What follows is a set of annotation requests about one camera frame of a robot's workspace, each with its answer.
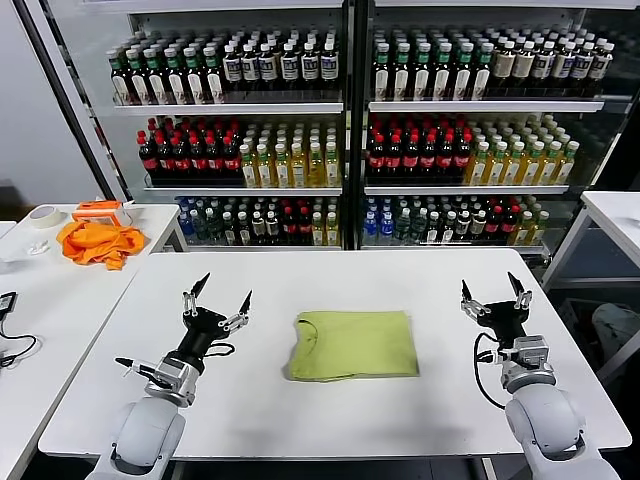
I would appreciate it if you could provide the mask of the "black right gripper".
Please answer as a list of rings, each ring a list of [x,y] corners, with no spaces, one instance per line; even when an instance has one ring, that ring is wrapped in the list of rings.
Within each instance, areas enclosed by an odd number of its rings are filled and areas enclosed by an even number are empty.
[[[516,295],[514,301],[496,302],[483,305],[475,300],[465,280],[462,280],[461,309],[477,323],[491,329],[500,345],[512,345],[516,338],[525,337],[523,324],[529,318],[532,291],[526,290],[522,282],[511,272],[507,273]]]

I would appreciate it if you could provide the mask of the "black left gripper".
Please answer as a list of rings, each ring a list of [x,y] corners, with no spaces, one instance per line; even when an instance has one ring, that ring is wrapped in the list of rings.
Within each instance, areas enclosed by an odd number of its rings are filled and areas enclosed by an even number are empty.
[[[204,289],[209,273],[197,280],[189,291],[183,293],[183,322],[186,334],[178,346],[178,357],[182,361],[203,360],[211,345],[226,339],[249,323],[252,291],[249,291],[236,314],[222,314],[197,306],[197,298]]]

